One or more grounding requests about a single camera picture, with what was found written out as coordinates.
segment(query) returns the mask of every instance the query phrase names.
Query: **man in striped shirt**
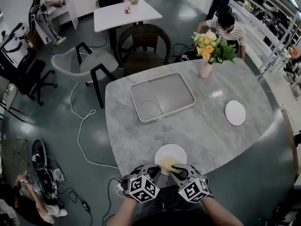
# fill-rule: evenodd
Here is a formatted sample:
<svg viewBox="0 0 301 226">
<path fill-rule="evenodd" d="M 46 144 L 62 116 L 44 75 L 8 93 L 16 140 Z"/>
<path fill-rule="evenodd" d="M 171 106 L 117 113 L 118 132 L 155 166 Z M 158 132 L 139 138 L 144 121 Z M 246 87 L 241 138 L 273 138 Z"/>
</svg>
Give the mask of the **man in striped shirt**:
<svg viewBox="0 0 301 226">
<path fill-rule="evenodd" d="M 245 59 L 246 55 L 246 35 L 245 32 L 235 23 L 235 18 L 229 13 L 223 13 L 218 18 L 201 22 L 198 25 L 197 33 L 201 33 L 203 27 L 216 29 L 216 33 L 228 42 L 228 45 L 240 47 L 240 58 Z"/>
</svg>

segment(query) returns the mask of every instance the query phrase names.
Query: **pink vase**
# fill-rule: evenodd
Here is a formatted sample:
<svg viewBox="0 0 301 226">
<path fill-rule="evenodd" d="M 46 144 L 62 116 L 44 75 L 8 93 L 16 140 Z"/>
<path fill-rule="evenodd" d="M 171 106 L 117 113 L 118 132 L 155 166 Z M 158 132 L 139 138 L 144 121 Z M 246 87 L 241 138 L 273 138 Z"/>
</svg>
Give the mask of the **pink vase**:
<svg viewBox="0 0 301 226">
<path fill-rule="evenodd" d="M 202 78 L 207 78 L 212 71 L 213 65 L 209 64 L 208 61 L 201 65 L 199 75 Z"/>
</svg>

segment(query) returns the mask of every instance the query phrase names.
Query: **bottle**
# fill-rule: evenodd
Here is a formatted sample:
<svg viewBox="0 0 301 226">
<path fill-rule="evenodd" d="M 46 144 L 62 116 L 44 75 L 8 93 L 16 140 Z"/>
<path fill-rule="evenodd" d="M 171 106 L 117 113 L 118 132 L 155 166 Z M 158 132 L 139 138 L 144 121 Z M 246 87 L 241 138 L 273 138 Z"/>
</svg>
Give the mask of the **bottle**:
<svg viewBox="0 0 301 226">
<path fill-rule="evenodd" d="M 124 0 L 124 13 L 125 14 L 131 13 L 131 3 L 129 0 Z"/>
</svg>

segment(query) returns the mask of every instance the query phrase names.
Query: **gray pants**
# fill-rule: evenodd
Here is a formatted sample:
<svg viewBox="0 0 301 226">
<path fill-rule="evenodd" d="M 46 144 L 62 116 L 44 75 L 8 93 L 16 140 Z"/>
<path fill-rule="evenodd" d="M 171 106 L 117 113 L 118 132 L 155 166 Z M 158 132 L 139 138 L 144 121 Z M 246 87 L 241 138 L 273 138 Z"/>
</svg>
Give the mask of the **gray pants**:
<svg viewBox="0 0 301 226">
<path fill-rule="evenodd" d="M 196 211 L 206 213 L 200 203 L 187 202 L 179 195 L 178 190 L 179 187 L 176 185 L 161 188 L 155 199 L 141 203 L 134 221 L 165 211 Z"/>
<path fill-rule="evenodd" d="M 47 14 L 42 14 L 42 12 L 39 11 L 35 18 L 38 25 L 41 27 L 47 37 L 49 37 L 53 42 L 60 39 L 60 36 L 57 34 L 52 23 L 49 21 Z"/>
</svg>

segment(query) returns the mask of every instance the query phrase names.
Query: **plate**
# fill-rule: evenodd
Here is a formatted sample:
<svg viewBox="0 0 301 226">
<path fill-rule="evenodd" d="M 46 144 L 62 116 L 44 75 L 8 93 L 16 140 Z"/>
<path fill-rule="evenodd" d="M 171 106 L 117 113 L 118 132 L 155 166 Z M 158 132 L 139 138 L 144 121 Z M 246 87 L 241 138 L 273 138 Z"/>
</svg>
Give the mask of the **plate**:
<svg viewBox="0 0 301 226">
<path fill-rule="evenodd" d="M 227 120 L 234 126 L 240 126 L 246 120 L 246 110 L 236 100 L 231 100 L 226 104 L 225 115 Z"/>
<path fill-rule="evenodd" d="M 167 144 L 162 146 L 156 152 L 155 164 L 161 166 L 166 157 L 173 158 L 175 161 L 178 161 L 178 164 L 187 164 L 187 154 L 179 145 Z M 169 175 L 169 171 L 166 169 L 162 169 L 161 173 L 167 176 Z"/>
</svg>

